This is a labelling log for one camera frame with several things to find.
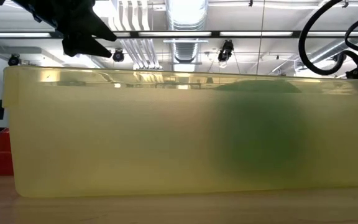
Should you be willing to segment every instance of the tabletop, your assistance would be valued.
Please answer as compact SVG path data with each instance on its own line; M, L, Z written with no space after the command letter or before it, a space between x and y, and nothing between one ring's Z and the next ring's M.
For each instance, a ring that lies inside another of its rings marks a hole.
M0 177L0 223L358 223L358 188L24 198Z

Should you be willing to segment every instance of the ceiling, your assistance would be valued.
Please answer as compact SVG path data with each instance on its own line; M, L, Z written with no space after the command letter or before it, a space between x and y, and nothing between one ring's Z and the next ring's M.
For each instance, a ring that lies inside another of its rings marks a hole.
M265 2L254 0L254 6L248 7L248 1L223 1L210 0L206 30L302 30L307 18L315 9L300 9L306 6L318 6L319 0L269 0ZM297 7L297 9L282 9L279 7ZM167 30L167 19L164 0L149 1L149 24L152 30ZM358 7L336 7L321 17L313 26L313 30L347 30L351 24L358 20ZM13 2L0 6L0 32L2 31L53 31L46 23L35 22L27 11L17 8ZM308 39L306 51L313 53L330 44L336 39ZM298 54L297 39L233 39L235 54L228 61L226 68L220 68L217 60L217 52L222 47L224 39L209 39L208 43L201 44L199 62L196 72L221 72L241 74L268 75L283 62L291 65L285 73L294 75L293 59ZM119 42L100 40L107 48L114 50L122 47ZM63 55L61 40L9 40L0 39L3 47L39 47L53 54L63 61L67 56ZM172 69L170 45L164 44L162 39L154 39L154 46L158 60L164 70ZM107 68L132 69L132 61L126 57L121 63L114 63L110 58L103 60ZM337 75L354 67L351 62L345 64ZM311 76L311 72L301 72L304 76Z

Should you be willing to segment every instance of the yellow plastic container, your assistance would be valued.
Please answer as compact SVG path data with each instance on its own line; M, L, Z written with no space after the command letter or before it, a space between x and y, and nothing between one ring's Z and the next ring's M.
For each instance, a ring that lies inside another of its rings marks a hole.
M358 186L358 80L9 67L26 197Z

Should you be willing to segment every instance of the translucent plastic bin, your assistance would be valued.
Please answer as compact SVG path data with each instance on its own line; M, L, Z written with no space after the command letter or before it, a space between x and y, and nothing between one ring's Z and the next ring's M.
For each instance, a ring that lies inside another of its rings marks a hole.
M9 67L26 197L358 186L358 80Z

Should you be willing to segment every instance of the wooden table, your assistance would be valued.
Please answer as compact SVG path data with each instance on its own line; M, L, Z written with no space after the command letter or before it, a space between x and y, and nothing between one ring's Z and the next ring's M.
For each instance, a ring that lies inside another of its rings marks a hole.
M0 177L0 223L358 223L358 189L22 198Z

